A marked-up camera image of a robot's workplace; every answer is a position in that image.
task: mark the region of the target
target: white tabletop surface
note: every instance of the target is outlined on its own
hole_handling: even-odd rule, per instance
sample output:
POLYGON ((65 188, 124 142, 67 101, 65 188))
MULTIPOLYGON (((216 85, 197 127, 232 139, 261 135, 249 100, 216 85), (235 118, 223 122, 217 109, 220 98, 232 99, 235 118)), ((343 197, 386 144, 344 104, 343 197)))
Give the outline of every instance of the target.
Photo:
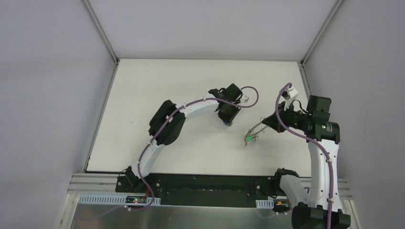
MULTIPOLYGON (((149 137, 149 121, 165 100, 187 102, 235 83, 257 88, 258 104, 242 109, 231 127, 216 113, 186 121, 180 137, 162 151, 151 172, 252 176, 273 175, 285 167, 310 177, 305 140, 267 129, 256 143, 245 147, 243 141, 249 128, 274 112, 278 91, 288 82, 306 107, 296 62, 123 59, 87 170, 119 172, 137 160, 149 137)), ((253 90, 243 92, 250 103, 255 100, 253 90)))

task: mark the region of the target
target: gray wall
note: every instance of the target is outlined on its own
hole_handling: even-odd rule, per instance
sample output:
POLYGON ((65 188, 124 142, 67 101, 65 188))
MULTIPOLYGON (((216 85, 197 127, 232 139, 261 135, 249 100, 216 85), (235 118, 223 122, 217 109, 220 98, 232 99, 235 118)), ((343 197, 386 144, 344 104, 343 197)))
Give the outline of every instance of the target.
POLYGON ((120 58, 301 60, 335 0, 91 0, 120 58))
POLYGON ((79 0, 0 3, 0 228, 54 228, 113 62, 79 0))
POLYGON ((339 173, 363 228, 405 225, 405 1, 347 0, 307 64, 341 126, 339 173))

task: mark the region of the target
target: purple cable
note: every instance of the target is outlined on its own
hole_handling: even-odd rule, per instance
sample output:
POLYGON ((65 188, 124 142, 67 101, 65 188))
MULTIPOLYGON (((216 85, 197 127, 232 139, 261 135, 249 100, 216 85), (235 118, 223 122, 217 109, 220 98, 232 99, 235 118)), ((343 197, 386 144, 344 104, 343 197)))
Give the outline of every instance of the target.
MULTIPOLYGON (((239 108, 250 108, 250 107, 256 105, 257 102, 259 101, 259 91, 258 91, 256 88, 252 87, 252 86, 245 86, 245 87, 242 87, 241 90, 243 90, 243 89, 245 89, 245 88, 251 88, 251 89, 253 89, 253 90, 256 92, 256 101, 255 101, 253 104, 248 105, 248 106, 241 106, 241 105, 233 104, 232 102, 229 102, 229 101, 226 101, 226 100, 223 100, 223 99, 218 99, 218 98, 206 98, 205 100, 217 100, 217 101, 219 101, 219 102, 223 102, 223 103, 226 103, 226 104, 229 104, 229 105, 232 105, 232 106, 236 106, 236 107, 239 107, 239 108)), ((192 102, 186 104, 186 107, 187 107, 187 106, 190 106, 190 105, 193 105, 193 104, 196 104, 196 103, 199 103, 199 102, 203 102, 203 101, 204 101, 204 99, 198 99, 198 100, 192 101, 192 102)), ((153 140, 155 140, 155 139, 158 137, 158 135, 162 132, 163 128, 167 125, 167 123, 169 123, 169 121, 171 120, 171 118, 173 118, 173 116, 174 116, 178 111, 180 111, 181 109, 184 109, 184 106, 181 106, 181 107, 177 108, 176 110, 174 110, 174 111, 169 115, 169 117, 166 119, 166 121, 163 123, 163 125, 160 127, 160 129, 156 132, 156 134, 155 134, 155 135, 153 136, 153 138, 150 140, 149 144, 147 144, 146 147, 143 149, 142 153, 139 155, 138 161, 141 161, 141 160, 142 160, 143 155, 145 154, 145 152, 146 152, 146 150, 149 148, 149 146, 152 144, 153 140)), ((153 193, 152 188, 151 188, 150 185, 146 182, 145 178, 142 176, 142 174, 141 174, 141 172, 140 172, 140 163, 138 163, 137 169, 138 169, 139 178, 140 178, 140 179, 142 180, 142 182, 146 185, 146 187, 147 187, 147 188, 149 189, 149 191, 150 191, 150 194, 152 195, 152 201, 151 201, 150 203, 148 203, 147 205, 145 205, 143 208, 136 208, 136 209, 130 208, 130 211, 132 211, 132 212, 141 211, 141 210, 145 210, 145 209, 147 209, 147 208, 150 208, 150 206, 155 202, 155 194, 153 193)), ((81 220, 94 220, 94 219, 98 219, 98 218, 100 218, 100 217, 102 217, 102 216, 104 216, 104 215, 106 215, 106 214, 108 214, 108 213, 114 211, 115 209, 121 208, 121 207, 123 207, 123 206, 116 206, 116 207, 114 207, 114 208, 112 208, 112 209, 110 209, 110 210, 108 210, 108 211, 106 211, 106 212, 104 212, 104 213, 102 213, 102 214, 100 214, 100 215, 94 217, 94 218, 84 219, 84 218, 79 217, 79 219, 81 219, 81 220)))
MULTIPOLYGON (((309 138, 307 136, 304 135, 300 135, 292 130, 290 130, 288 128, 288 126, 286 126, 283 121, 280 118, 280 114, 278 113, 278 102, 280 101, 280 98, 282 96, 282 93, 287 90, 288 88, 292 87, 292 83, 288 83, 286 84, 283 89, 280 90, 280 92, 278 93, 277 99, 276 99, 276 116, 277 116, 277 120, 280 122, 280 124, 283 126, 284 129, 286 129, 288 132, 292 133, 295 136, 304 138, 307 141, 310 141, 312 143, 314 143, 315 145, 317 145, 322 151, 323 154, 325 155, 326 159, 329 160, 329 154, 326 151, 326 149, 319 143, 317 142, 315 139, 309 138)), ((332 167, 332 162, 328 161, 328 166, 329 166, 329 198, 333 198, 333 167, 332 167)), ((330 229, 331 226, 331 218, 332 218, 332 201, 329 201, 328 203, 328 221, 327 221, 327 229, 330 229)))

